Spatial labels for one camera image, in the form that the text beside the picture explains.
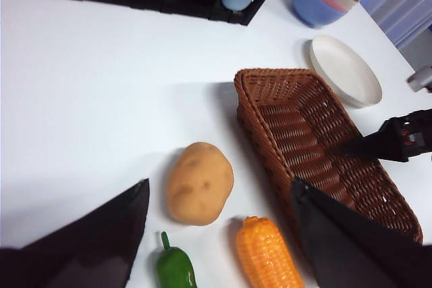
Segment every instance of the corn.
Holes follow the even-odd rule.
[[[304,288],[282,234],[269,219],[246,218],[236,247],[254,288]]]

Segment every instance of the white plate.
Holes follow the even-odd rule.
[[[377,77],[350,47],[326,35],[316,36],[310,47],[315,71],[345,103],[360,108],[381,101],[383,93]]]

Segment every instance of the pepper stem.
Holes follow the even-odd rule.
[[[169,249],[169,240],[168,240],[167,232],[162,232],[161,238],[162,238],[163,248],[165,250],[168,250]]]

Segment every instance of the potato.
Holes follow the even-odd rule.
[[[221,213],[234,184],[230,162],[214,145],[189,145],[168,175],[171,216],[185,224],[207,225]]]

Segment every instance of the brown woven basket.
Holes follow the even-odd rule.
[[[238,119],[289,221],[297,175],[360,214],[421,243],[404,197],[376,159],[348,158],[338,147],[361,136],[328,85],[307,69],[245,69],[234,80]]]

